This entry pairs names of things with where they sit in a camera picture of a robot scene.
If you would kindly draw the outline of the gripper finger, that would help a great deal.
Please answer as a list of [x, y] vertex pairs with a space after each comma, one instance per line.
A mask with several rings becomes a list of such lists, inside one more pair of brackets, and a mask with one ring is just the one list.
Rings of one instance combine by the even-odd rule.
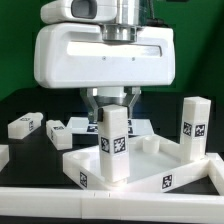
[[101, 121], [102, 115], [100, 112], [100, 107], [93, 94], [93, 88], [81, 88], [80, 95], [87, 107], [89, 121], [90, 122]]
[[141, 94], [141, 89], [139, 87], [125, 87], [124, 92], [126, 93], [126, 96], [123, 105], [128, 108], [128, 116], [131, 117], [133, 115], [134, 105]]

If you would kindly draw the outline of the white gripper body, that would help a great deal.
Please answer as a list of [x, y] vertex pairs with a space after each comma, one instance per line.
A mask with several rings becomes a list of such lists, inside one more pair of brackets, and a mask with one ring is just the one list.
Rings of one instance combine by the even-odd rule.
[[175, 78], [173, 30], [146, 27], [134, 43], [105, 42], [98, 25], [62, 23], [36, 39], [34, 77], [45, 88], [169, 85]]

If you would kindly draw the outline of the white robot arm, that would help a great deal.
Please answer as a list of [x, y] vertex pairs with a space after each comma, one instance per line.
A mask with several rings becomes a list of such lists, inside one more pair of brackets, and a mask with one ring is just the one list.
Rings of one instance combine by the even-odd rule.
[[53, 0], [40, 16], [35, 80], [78, 88], [91, 121], [108, 104], [132, 111], [142, 86], [175, 78], [173, 30], [147, 23], [147, 0]]

